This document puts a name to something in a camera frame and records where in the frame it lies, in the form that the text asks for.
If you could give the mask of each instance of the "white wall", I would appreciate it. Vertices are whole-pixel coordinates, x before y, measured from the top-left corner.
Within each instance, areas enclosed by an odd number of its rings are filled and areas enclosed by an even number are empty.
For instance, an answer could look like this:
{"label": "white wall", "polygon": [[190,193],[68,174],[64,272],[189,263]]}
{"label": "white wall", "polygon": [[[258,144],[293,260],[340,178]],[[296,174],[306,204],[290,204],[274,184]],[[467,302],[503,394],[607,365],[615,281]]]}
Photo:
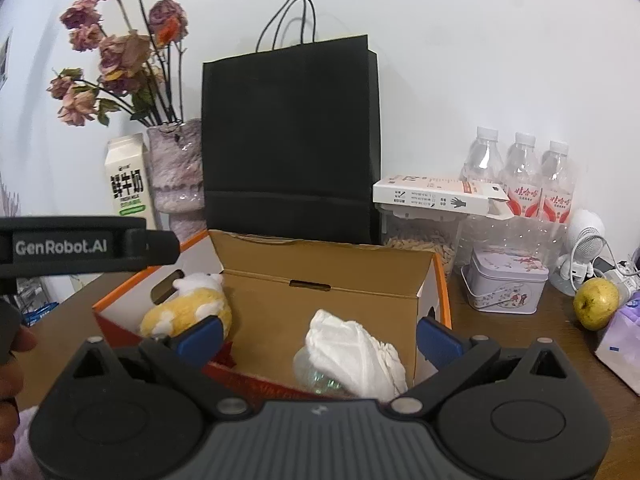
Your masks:
{"label": "white wall", "polygon": [[[0,91],[0,169],[25,214],[109,213],[109,129],[58,123],[44,93],[52,67],[89,65],[57,16],[72,0],[6,0],[14,28]],[[202,62],[253,50],[283,0],[177,0],[190,18],[186,115],[200,113]],[[582,171],[576,205],[602,216],[618,258],[640,243],[638,0],[314,0],[320,39],[369,34],[378,53],[383,173],[457,175],[477,125],[567,140]],[[113,2],[110,30],[122,33]],[[37,20],[27,16],[37,16]],[[284,44],[294,41],[295,31]]]}

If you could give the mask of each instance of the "finger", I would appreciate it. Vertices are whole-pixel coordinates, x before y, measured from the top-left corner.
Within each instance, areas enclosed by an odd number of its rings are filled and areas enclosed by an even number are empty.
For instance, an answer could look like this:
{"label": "finger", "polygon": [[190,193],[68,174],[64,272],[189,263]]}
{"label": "finger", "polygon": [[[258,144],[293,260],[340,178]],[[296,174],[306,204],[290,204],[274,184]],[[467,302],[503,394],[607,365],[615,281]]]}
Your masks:
{"label": "finger", "polygon": [[0,441],[0,464],[6,462],[14,455],[15,439],[12,435],[6,440]]}
{"label": "finger", "polygon": [[15,397],[22,391],[24,376],[20,363],[14,357],[9,362],[0,366],[0,400]]}
{"label": "finger", "polygon": [[20,425],[18,410],[8,402],[0,402],[0,441],[14,436]]}
{"label": "finger", "polygon": [[14,344],[11,346],[11,350],[16,352],[28,352],[33,350],[38,343],[38,339],[35,334],[23,326],[20,327],[20,331],[14,338]]}

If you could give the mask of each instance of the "box lid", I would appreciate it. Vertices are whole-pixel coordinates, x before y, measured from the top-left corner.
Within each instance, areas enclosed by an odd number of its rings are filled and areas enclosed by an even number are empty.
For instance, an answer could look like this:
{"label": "box lid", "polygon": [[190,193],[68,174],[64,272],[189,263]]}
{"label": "box lid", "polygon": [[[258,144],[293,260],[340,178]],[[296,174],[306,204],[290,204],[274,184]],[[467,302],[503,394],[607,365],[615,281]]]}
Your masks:
{"label": "box lid", "polygon": [[373,202],[391,210],[410,206],[507,220],[513,217],[508,200],[499,184],[477,180],[396,175],[373,185]]}
{"label": "box lid", "polygon": [[546,282],[549,274],[549,270],[539,259],[509,254],[499,248],[483,249],[475,246],[471,259],[482,275],[498,280]]}
{"label": "box lid", "polygon": [[429,251],[263,238],[210,230],[225,272],[342,290],[416,298],[431,264]]}

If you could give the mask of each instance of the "plush toy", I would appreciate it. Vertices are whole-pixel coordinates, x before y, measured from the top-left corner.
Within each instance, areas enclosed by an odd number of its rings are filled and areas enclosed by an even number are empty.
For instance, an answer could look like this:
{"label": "plush toy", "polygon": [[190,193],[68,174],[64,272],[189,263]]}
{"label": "plush toy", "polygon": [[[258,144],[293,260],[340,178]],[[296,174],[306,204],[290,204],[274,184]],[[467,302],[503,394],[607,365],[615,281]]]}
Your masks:
{"label": "plush toy", "polygon": [[140,324],[140,334],[177,336],[207,316],[218,316],[225,338],[231,328],[231,309],[222,290],[222,274],[196,272],[174,280],[178,297],[153,307]]}

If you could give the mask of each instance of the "vase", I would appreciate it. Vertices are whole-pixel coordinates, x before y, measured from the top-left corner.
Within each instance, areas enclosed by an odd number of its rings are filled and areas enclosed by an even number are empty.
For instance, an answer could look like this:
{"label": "vase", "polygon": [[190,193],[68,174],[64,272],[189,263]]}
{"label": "vase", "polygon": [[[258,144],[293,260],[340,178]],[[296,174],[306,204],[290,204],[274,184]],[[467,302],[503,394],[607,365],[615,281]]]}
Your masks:
{"label": "vase", "polygon": [[200,119],[152,126],[149,136],[154,204],[169,215],[180,243],[207,228],[204,218]]}

